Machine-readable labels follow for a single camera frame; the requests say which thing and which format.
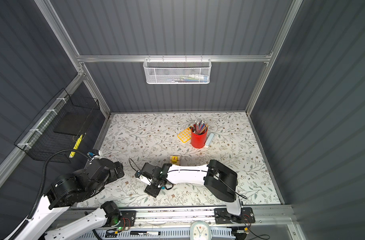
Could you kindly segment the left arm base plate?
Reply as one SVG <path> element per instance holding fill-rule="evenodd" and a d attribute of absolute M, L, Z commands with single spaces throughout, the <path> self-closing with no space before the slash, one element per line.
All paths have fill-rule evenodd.
<path fill-rule="evenodd" d="M 120 211 L 119 214 L 111 214 L 103 228 L 129 228 L 134 226 L 136 220 L 136 211 Z"/>

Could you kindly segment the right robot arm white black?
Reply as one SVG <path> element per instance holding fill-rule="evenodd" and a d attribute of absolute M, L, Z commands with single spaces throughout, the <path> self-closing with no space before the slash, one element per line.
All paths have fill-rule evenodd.
<path fill-rule="evenodd" d="M 193 184 L 206 187 L 217 199 L 225 202 L 229 215 L 240 217 L 240 194 L 237 193 L 237 173 L 217 160 L 207 165 L 188 167 L 164 164 L 162 167 L 146 163 L 137 170 L 135 178 L 145 183 L 145 193 L 156 198 L 168 185 Z"/>

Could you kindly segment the yellow letter cube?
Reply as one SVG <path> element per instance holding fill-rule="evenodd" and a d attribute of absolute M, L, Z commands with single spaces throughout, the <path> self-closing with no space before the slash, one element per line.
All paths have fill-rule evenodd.
<path fill-rule="evenodd" d="M 173 165 L 180 165 L 181 156 L 173 155 L 170 156 L 170 161 Z"/>

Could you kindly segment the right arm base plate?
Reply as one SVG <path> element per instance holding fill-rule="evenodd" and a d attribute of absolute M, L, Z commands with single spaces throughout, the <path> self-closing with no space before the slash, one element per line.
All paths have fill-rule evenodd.
<path fill-rule="evenodd" d="M 226 208 L 214 209 L 215 223 L 221 224 L 254 224 L 255 217 L 252 208 L 241 208 L 239 216 L 227 212 Z"/>

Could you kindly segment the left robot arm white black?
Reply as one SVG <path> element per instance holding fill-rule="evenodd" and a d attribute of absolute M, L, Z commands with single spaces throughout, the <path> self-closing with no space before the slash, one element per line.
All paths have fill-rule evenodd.
<path fill-rule="evenodd" d="M 59 176 L 30 213 L 6 238 L 8 240 L 75 240 L 79 236 L 108 225 L 122 229 L 122 215 L 113 201 L 55 230 L 52 223 L 71 206 L 100 193 L 106 184 L 124 176 L 123 165 L 108 159 L 95 159 L 81 170 Z"/>

